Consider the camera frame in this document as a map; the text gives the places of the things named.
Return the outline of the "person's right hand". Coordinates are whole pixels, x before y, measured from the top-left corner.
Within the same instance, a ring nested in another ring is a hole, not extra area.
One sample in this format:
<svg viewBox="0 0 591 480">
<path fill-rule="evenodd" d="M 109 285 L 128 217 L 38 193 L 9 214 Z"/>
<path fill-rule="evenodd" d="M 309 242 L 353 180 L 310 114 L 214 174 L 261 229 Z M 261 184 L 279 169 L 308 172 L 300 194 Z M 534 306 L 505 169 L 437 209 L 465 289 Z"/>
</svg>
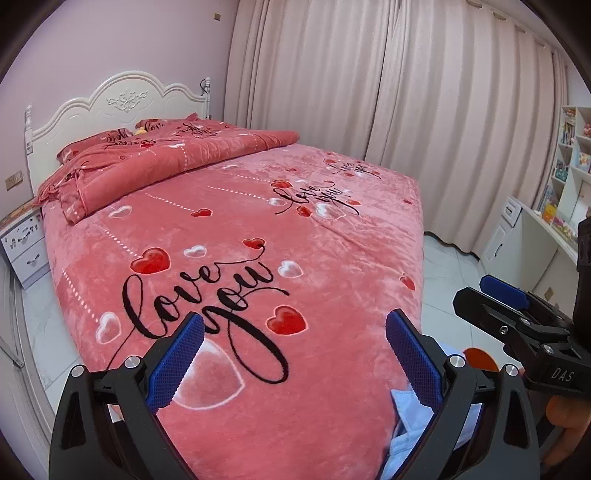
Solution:
<svg viewBox="0 0 591 480">
<path fill-rule="evenodd" d="M 590 424 L 590 401 L 553 396 L 547 404 L 546 416 L 552 425 L 563 429 L 544 457 L 544 465 L 554 467 L 571 456 L 583 438 Z"/>
</svg>

